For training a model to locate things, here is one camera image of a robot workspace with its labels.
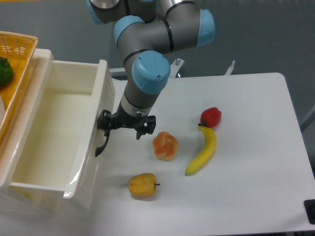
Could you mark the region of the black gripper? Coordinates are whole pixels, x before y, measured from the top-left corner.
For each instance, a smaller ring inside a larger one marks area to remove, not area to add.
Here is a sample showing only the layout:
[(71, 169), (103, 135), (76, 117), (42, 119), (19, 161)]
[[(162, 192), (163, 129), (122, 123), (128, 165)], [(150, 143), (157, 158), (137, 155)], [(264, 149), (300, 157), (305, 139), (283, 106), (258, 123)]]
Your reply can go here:
[(104, 135), (109, 135), (112, 129), (130, 128), (136, 130), (136, 139), (146, 134), (153, 134), (156, 127), (156, 116), (136, 116), (128, 114), (121, 105), (112, 114), (109, 110), (102, 110), (97, 118), (97, 129), (102, 130)]

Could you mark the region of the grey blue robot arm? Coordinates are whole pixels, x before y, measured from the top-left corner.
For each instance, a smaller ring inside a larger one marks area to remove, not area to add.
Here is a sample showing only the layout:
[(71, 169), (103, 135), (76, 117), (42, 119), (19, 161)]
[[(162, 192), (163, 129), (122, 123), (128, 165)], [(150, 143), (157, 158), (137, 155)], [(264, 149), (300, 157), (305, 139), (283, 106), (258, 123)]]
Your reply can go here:
[(150, 110), (171, 72), (165, 55), (210, 43), (216, 30), (212, 13), (192, 0), (162, 0), (161, 15), (154, 0), (89, 0), (87, 5), (95, 22), (115, 23), (115, 44), (127, 75), (117, 111), (102, 111), (98, 129), (106, 137), (118, 128), (134, 129), (137, 137), (152, 134), (156, 118)]

